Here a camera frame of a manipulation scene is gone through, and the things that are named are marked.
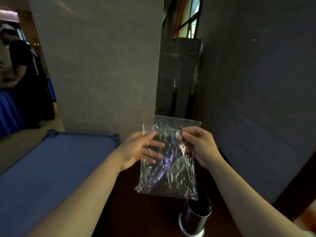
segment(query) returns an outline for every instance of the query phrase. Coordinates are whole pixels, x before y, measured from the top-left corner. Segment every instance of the black shirt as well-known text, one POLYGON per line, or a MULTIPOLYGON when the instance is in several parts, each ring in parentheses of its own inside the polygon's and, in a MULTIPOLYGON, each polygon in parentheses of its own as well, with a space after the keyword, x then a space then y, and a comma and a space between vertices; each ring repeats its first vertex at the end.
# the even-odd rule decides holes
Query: black shirt
POLYGON ((40 60, 31 46, 22 40, 16 40, 10 44, 10 58, 13 72, 16 75, 18 66, 26 66, 25 75, 16 87, 29 87, 33 85, 43 85, 47 82, 46 75, 40 60))

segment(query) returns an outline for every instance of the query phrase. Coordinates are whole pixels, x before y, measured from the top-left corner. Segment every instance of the dark wooden table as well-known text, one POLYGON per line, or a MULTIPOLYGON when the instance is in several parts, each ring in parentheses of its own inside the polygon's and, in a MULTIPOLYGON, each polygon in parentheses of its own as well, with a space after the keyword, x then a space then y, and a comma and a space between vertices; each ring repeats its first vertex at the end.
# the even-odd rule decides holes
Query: dark wooden table
MULTIPOLYGON (((197 184, 212 203, 212 213, 205 226, 205 236, 241 236, 221 197, 211 174, 196 166, 197 184)), ((93 237, 97 236, 183 236, 178 215, 185 200, 138 194, 140 163, 120 173, 103 209, 93 237)))

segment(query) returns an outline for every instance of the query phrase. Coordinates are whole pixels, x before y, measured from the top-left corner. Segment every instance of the blue table skirt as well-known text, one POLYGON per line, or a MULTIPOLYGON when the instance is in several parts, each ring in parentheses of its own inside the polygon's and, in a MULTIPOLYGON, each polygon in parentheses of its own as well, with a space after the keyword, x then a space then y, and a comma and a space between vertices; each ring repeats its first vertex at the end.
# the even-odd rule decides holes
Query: blue table skirt
MULTIPOLYGON (((50 78, 48 78, 47 90, 55 102, 56 96, 50 78)), ((0 90, 0 139, 23 128, 23 117, 19 114, 10 92, 6 89, 0 90)))

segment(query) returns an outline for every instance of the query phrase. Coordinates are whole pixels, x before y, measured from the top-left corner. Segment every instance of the metal mug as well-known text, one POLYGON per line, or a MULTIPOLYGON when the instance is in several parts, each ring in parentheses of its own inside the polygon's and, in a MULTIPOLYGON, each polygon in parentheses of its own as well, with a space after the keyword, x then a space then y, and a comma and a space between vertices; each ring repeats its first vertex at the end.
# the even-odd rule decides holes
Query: metal mug
POLYGON ((186 200, 178 219, 180 231, 187 237, 203 237, 204 225, 211 213, 212 204, 206 196, 199 196, 199 201, 186 200))

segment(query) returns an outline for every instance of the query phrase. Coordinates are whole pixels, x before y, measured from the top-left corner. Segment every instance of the blue tray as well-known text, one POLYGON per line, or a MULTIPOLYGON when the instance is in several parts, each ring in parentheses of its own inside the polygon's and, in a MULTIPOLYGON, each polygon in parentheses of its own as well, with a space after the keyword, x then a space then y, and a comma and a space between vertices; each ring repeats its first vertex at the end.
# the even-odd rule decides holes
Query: blue tray
POLYGON ((49 130, 0 175, 0 236, 23 236, 70 195, 119 144, 119 135, 49 130))

